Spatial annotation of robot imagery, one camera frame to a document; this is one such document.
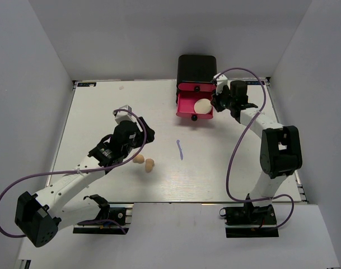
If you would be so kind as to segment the round beige powder puff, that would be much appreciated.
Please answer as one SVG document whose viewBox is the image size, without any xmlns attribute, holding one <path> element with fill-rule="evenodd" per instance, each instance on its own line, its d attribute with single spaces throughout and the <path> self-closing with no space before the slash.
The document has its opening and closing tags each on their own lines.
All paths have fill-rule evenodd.
<svg viewBox="0 0 341 269">
<path fill-rule="evenodd" d="M 209 99 L 199 99 L 194 104 L 194 112 L 197 114 L 208 114 L 212 111 L 211 101 Z"/>
</svg>

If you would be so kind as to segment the black drawer organizer cabinet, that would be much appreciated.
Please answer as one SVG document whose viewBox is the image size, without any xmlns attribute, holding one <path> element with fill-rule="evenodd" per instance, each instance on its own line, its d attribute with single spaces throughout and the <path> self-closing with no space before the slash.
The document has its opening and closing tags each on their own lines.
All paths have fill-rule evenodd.
<svg viewBox="0 0 341 269">
<path fill-rule="evenodd" d="M 183 54 L 177 61 L 176 103 L 180 92 L 177 85 L 183 82 L 212 83 L 217 74 L 217 61 L 212 55 Z"/>
</svg>

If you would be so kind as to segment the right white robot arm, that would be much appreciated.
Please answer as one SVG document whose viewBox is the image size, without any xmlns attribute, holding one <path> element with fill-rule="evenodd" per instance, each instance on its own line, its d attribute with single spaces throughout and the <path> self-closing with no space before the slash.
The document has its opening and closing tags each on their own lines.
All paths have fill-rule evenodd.
<svg viewBox="0 0 341 269">
<path fill-rule="evenodd" d="M 252 202 L 244 209 L 244 218 L 255 224 L 264 217 L 262 206 L 272 203 L 281 184 L 302 166 L 302 153 L 298 128 L 283 126 L 262 113 L 263 108 L 249 102 L 245 81 L 232 81 L 230 85 L 217 86 L 212 92 L 212 106 L 217 112 L 230 111 L 238 123 L 245 126 L 230 157 L 226 180 L 235 153 L 248 130 L 261 139 L 259 162 L 262 173 L 243 202 Z"/>
</svg>

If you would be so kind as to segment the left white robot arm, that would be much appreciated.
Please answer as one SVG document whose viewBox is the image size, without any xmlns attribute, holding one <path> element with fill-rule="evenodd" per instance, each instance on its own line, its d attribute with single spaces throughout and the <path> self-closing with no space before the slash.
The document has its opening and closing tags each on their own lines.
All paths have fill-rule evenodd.
<svg viewBox="0 0 341 269">
<path fill-rule="evenodd" d="M 105 169 L 120 164 L 133 149 L 151 143 L 155 132 L 143 118 L 119 122 L 114 133 L 105 136 L 75 172 L 67 173 L 48 188 L 35 194 L 25 192 L 17 200 L 15 223 L 33 243 L 42 247 L 52 240 L 66 218 L 60 211 L 81 190 L 106 174 Z"/>
</svg>

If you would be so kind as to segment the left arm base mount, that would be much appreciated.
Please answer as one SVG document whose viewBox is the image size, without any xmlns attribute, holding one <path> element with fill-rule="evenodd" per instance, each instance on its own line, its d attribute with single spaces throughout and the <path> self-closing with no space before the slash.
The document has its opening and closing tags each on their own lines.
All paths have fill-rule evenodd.
<svg viewBox="0 0 341 269">
<path fill-rule="evenodd" d="M 126 235 L 132 222 L 133 205 L 109 203 L 98 194 L 84 196 L 89 205 L 97 204 L 97 215 L 78 223 L 74 234 Z"/>
</svg>

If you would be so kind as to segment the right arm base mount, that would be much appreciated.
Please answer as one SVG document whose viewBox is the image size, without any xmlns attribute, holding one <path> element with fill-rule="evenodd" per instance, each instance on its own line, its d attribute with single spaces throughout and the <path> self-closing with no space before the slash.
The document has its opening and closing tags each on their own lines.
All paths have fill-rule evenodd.
<svg viewBox="0 0 341 269">
<path fill-rule="evenodd" d="M 225 220 L 227 238 L 277 238 L 277 219 L 270 199 L 258 206 L 247 195 L 241 206 L 223 207 L 219 216 Z"/>
</svg>

